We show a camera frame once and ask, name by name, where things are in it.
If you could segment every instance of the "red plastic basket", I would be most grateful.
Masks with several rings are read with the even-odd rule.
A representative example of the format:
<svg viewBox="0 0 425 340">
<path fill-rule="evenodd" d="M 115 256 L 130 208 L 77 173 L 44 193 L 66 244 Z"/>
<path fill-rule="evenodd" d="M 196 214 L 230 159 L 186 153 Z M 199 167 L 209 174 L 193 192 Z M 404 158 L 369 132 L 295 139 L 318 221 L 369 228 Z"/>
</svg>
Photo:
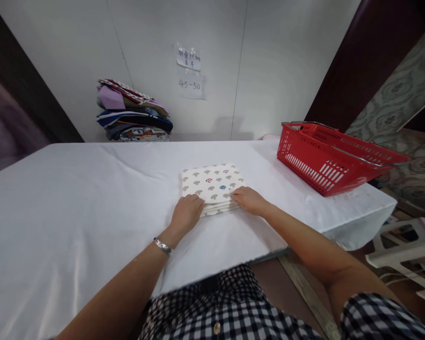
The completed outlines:
<svg viewBox="0 0 425 340">
<path fill-rule="evenodd" d="M 282 126 L 277 158 L 323 196 L 354 189 L 410 160 L 320 123 Z"/>
</svg>

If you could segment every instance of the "plaid shirt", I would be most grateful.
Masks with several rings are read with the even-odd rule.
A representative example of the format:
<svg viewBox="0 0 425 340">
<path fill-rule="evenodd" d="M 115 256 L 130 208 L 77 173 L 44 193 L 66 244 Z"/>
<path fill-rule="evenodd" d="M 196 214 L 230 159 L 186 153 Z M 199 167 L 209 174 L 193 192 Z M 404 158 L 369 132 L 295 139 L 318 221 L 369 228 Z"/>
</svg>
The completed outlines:
<svg viewBox="0 0 425 340">
<path fill-rule="evenodd" d="M 341 316 L 343 339 L 425 339 L 425 326 L 378 294 L 353 296 Z M 248 265 L 153 301 L 139 339 L 322 339 L 270 305 Z"/>
</svg>

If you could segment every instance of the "patterned wall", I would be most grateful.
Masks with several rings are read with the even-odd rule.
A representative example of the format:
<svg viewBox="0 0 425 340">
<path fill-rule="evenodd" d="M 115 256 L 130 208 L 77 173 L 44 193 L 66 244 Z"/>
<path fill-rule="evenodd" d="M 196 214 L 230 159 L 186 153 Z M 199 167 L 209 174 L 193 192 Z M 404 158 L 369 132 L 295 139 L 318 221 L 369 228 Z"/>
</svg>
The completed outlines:
<svg viewBox="0 0 425 340">
<path fill-rule="evenodd" d="M 381 186 L 425 207 L 425 139 L 396 133 L 425 105 L 425 34 L 346 131 L 413 160 L 378 178 Z"/>
</svg>

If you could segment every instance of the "dark wooden door frame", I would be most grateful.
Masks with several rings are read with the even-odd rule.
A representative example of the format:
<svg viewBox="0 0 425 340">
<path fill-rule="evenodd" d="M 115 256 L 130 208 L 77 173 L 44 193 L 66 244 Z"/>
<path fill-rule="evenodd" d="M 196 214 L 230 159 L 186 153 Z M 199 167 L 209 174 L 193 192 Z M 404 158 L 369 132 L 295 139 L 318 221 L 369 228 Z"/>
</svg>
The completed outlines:
<svg viewBox="0 0 425 340">
<path fill-rule="evenodd" d="M 345 132 L 425 32 L 425 0 L 362 0 L 306 115 Z"/>
<path fill-rule="evenodd" d="M 1 16 L 0 83 L 51 142 L 83 142 Z"/>
</svg>

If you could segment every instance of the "mushroom print fabric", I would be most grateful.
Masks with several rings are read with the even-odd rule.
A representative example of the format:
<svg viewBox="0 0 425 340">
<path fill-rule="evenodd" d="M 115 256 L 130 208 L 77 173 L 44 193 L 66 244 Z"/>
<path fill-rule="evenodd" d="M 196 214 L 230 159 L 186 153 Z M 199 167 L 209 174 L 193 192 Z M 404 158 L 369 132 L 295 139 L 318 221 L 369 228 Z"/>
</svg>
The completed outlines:
<svg viewBox="0 0 425 340">
<path fill-rule="evenodd" d="M 238 208 L 231 194 L 245 185 L 241 172 L 233 163 L 184 169 L 181 173 L 181 195 L 197 194 L 207 204 L 202 217 Z"/>
</svg>

